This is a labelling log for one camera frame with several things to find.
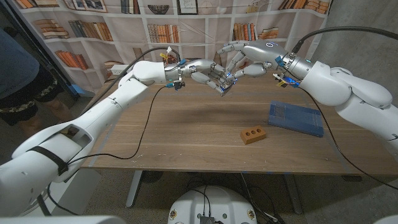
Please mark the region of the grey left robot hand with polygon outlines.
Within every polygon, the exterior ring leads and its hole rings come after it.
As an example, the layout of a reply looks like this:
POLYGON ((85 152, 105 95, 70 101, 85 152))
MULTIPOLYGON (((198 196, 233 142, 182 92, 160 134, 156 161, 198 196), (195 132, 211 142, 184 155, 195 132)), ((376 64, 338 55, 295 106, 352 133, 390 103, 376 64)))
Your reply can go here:
POLYGON ((232 79, 228 79, 229 74, 224 67, 209 59, 187 62, 180 66, 178 74, 208 85, 211 89, 216 90, 220 96, 225 96, 235 84, 232 79))

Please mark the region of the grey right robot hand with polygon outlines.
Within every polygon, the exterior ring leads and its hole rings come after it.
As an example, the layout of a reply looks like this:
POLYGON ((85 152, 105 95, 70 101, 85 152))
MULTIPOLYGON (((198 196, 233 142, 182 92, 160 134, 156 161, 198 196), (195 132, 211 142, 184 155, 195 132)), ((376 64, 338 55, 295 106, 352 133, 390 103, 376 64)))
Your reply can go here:
POLYGON ((221 55, 232 51, 237 51, 237 54, 226 67, 226 71, 229 74, 228 79, 232 80, 239 79, 243 76, 259 77, 265 75, 268 69, 274 70, 279 66, 276 61, 277 58, 282 58, 289 53, 278 44, 266 40, 235 40, 225 44, 224 47, 219 49, 216 53, 221 55), (252 60, 254 63, 234 72, 233 68, 235 68, 244 57, 252 60))

